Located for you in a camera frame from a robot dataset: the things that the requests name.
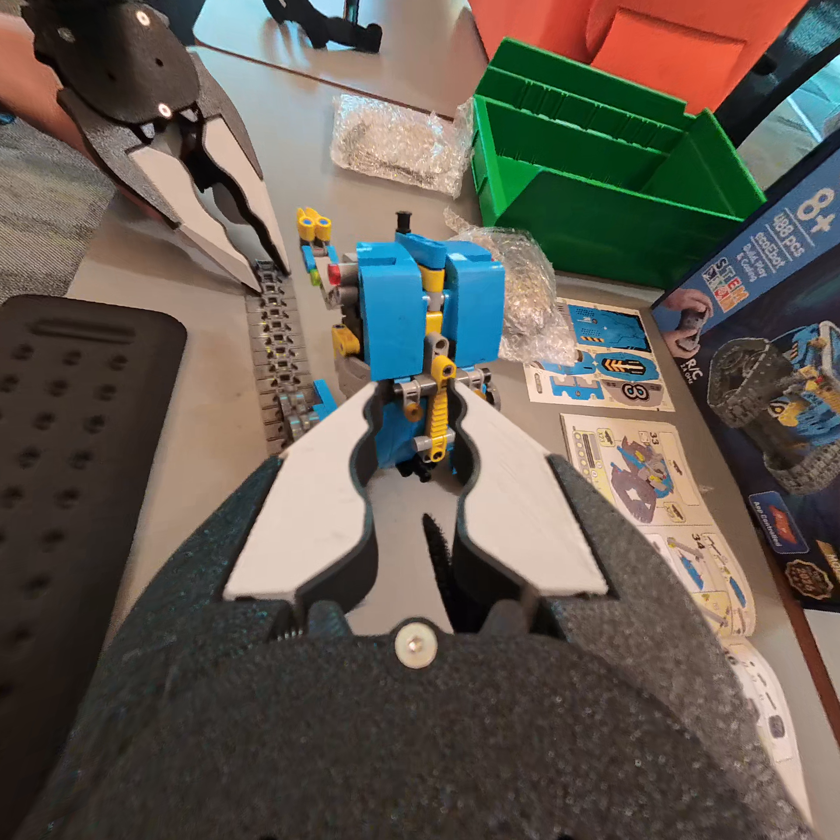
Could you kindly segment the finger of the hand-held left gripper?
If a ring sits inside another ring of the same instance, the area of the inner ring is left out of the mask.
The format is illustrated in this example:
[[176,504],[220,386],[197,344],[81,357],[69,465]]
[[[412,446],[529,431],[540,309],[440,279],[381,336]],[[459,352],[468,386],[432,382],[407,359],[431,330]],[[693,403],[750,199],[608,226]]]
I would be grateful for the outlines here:
[[290,274],[287,250],[247,129],[239,122],[227,121],[223,115],[206,119],[201,150],[215,173],[216,183],[225,186],[268,258],[287,277]]
[[226,228],[198,199],[193,179],[183,162],[169,152],[151,146],[133,151],[131,161],[174,212],[175,231],[218,268],[244,286],[259,291],[249,260],[237,251]]

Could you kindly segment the green plastic bin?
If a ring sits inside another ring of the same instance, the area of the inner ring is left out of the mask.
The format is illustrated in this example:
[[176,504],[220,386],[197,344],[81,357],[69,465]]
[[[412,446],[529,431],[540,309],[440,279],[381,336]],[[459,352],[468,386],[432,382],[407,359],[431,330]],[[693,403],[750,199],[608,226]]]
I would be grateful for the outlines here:
[[708,110],[506,37],[473,101],[483,225],[556,270],[668,289],[765,194]]

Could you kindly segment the neighbouring grey table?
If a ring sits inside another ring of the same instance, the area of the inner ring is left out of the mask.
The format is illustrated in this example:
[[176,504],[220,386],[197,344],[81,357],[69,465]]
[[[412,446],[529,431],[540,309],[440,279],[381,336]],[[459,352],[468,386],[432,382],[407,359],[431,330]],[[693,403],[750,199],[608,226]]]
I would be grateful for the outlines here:
[[205,2],[198,46],[335,87],[453,118],[487,66],[467,2],[361,1],[359,22],[382,28],[380,52],[315,49],[294,23],[277,23],[260,1]]

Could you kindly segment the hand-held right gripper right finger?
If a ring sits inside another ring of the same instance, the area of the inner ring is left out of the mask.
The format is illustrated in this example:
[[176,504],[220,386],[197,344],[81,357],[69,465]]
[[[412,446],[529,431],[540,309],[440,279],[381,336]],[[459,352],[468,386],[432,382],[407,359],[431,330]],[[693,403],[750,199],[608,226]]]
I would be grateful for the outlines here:
[[453,404],[459,585],[475,599],[608,593],[550,452],[465,384]]

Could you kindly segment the black perforated pad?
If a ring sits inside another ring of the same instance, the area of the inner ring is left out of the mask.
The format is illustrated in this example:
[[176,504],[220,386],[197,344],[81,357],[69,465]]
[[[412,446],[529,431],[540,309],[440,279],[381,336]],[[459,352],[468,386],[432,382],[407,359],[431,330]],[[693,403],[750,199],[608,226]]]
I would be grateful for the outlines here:
[[159,311],[2,304],[2,838],[44,788],[97,666],[186,339]]

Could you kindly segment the grey desk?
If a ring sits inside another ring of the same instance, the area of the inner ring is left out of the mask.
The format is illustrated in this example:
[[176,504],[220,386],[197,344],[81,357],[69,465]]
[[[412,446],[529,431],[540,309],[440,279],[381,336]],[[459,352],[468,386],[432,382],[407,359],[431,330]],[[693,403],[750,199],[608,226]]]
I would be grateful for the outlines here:
[[[326,83],[274,70],[213,49],[195,48],[246,122],[286,243],[312,376],[337,388],[329,340],[333,314],[302,270],[295,239],[299,206],[332,219],[339,251],[359,240],[393,238],[396,212],[413,213],[412,228],[443,238],[447,196],[345,171],[333,165],[333,101]],[[187,536],[265,459],[243,290],[191,260],[135,207],[115,197],[70,285],[71,298],[165,312],[187,330],[187,343],[164,425],[140,524],[112,616],[115,630],[132,604]],[[793,718],[812,822],[822,838],[838,838],[838,744],[795,635],[804,619],[744,506],[728,464],[694,403],[683,374],[656,333],[660,371],[675,406],[690,470],[715,523],[736,554],[758,608],[753,645],[778,676]],[[454,530],[453,481],[421,486],[395,473],[372,482],[378,529],[403,532],[406,555],[386,548],[373,592],[351,615],[353,629],[379,633],[409,616],[437,623],[445,612],[428,568],[419,518],[429,512],[447,539]]]

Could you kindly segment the blue sticker sheet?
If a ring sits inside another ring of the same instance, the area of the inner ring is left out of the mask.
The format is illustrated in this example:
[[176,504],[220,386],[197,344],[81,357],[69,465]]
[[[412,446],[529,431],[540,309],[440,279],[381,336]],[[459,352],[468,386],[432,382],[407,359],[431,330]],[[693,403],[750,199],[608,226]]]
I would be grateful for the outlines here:
[[571,327],[575,357],[523,366],[531,403],[675,411],[639,310],[561,297],[555,308]]

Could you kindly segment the blue toy robot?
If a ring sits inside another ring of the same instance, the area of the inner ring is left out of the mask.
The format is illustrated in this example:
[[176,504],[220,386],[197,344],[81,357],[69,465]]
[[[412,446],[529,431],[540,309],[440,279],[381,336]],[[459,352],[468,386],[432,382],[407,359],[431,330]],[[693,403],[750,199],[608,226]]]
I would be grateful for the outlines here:
[[488,248],[427,238],[398,212],[392,240],[360,241],[338,255],[332,223],[300,207],[296,222],[311,283],[328,309],[341,393],[383,384],[379,469],[428,482],[455,446],[449,387],[459,382],[497,410],[501,399],[488,363],[497,359],[506,302],[506,270]]

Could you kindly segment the black plastic bracket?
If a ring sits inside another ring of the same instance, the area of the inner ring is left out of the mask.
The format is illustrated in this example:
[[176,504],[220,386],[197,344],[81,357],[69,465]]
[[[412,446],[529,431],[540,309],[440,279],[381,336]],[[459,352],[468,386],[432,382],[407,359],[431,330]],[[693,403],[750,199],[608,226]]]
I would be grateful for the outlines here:
[[365,54],[378,54],[382,45],[382,27],[359,23],[359,1],[344,1],[343,14],[330,17],[310,1],[264,1],[269,15],[278,23],[298,24],[315,49],[328,44],[350,47]]

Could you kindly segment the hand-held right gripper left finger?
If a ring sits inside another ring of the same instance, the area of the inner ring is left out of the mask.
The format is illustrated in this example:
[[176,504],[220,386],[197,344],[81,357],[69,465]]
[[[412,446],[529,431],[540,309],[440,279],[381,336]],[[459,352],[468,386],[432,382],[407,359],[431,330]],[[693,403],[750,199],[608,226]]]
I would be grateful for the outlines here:
[[363,476],[376,469],[377,384],[369,382],[280,457],[224,587],[235,602],[358,603],[377,574]]

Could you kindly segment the instruction booklet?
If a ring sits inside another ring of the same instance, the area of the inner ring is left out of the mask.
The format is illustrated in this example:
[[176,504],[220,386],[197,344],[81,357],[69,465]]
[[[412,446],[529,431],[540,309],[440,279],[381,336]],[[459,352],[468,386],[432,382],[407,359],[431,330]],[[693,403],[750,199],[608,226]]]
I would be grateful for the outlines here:
[[756,601],[690,471],[676,427],[571,413],[560,421],[574,468],[654,546],[716,635],[758,718],[766,752],[811,823],[791,711],[778,677],[751,643]]

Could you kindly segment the orange chair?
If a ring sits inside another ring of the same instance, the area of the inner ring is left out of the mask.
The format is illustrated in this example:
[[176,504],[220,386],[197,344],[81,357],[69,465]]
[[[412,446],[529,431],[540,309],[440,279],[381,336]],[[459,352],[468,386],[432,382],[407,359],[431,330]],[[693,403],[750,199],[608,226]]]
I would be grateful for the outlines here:
[[489,58],[512,38],[715,111],[805,1],[471,1]]

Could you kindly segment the dark blue robot kit box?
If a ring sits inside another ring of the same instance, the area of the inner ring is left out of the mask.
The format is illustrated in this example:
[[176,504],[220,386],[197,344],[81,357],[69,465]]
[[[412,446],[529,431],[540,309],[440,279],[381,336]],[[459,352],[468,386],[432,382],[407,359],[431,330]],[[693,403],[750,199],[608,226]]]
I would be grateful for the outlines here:
[[839,609],[839,132],[652,309],[793,597]]

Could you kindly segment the person's left hand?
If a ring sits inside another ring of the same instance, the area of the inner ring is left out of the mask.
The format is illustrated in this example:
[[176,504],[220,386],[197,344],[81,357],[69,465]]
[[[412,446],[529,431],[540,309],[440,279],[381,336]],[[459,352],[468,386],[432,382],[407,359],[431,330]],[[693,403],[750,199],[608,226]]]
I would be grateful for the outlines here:
[[83,152],[75,123],[57,101],[55,72],[35,57],[34,36],[18,16],[1,14],[1,105],[3,112]]

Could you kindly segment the bubble wrap bag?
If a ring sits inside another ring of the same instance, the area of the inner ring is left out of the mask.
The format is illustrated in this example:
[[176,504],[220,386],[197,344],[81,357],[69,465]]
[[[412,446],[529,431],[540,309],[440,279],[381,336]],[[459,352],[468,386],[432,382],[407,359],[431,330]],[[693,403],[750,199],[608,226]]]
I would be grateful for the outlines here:
[[333,100],[332,163],[361,175],[459,198],[472,157],[474,100],[452,121],[349,93]]
[[567,364],[575,359],[571,326],[556,308],[552,264],[527,232],[509,227],[479,227],[451,207],[444,222],[454,239],[489,250],[506,272],[505,307],[498,356],[504,361]]

